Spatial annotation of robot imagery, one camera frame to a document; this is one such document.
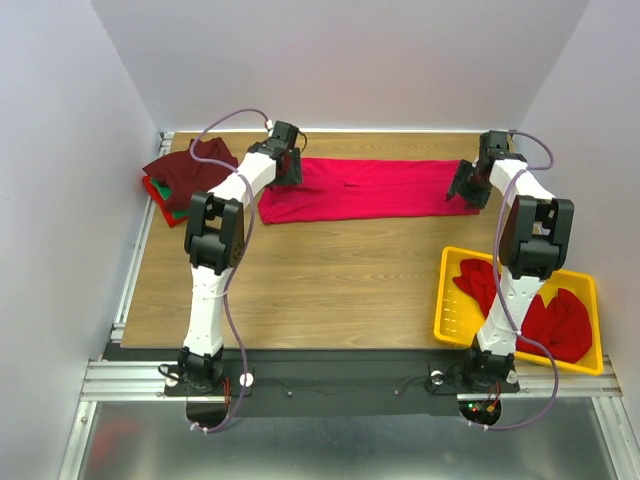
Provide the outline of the pink magenta t shirt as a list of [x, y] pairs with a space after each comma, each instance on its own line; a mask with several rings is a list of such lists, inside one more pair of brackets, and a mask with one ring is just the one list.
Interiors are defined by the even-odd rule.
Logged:
[[463, 199], [446, 199], [456, 169], [443, 160], [307, 157], [303, 182], [266, 188], [258, 211], [265, 224], [476, 215]]

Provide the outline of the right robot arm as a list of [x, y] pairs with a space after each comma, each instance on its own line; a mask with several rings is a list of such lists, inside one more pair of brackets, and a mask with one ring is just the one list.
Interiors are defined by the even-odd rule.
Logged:
[[553, 358], [546, 347], [522, 334], [522, 325], [535, 296], [564, 265], [575, 206], [538, 182], [524, 155], [510, 149], [514, 136], [543, 144], [516, 130], [483, 133], [477, 159], [459, 163], [446, 194], [448, 200], [459, 196], [478, 208], [486, 206], [494, 190], [502, 195], [493, 247], [496, 297], [460, 366], [461, 381], [472, 390], [509, 379], [519, 340]]

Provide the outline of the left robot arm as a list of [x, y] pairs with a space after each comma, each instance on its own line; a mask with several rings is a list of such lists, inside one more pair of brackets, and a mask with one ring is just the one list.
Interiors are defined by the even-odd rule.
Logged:
[[196, 153], [201, 142], [190, 146], [192, 158], [220, 166], [229, 175], [219, 185], [193, 194], [188, 213], [184, 249], [192, 274], [192, 300], [188, 330], [177, 359], [177, 381], [199, 393], [210, 394], [223, 385], [222, 313], [227, 291], [253, 231], [246, 225], [256, 217], [255, 196], [270, 185], [302, 182], [301, 135], [298, 127], [283, 121], [266, 121], [268, 136], [251, 145], [235, 167]]

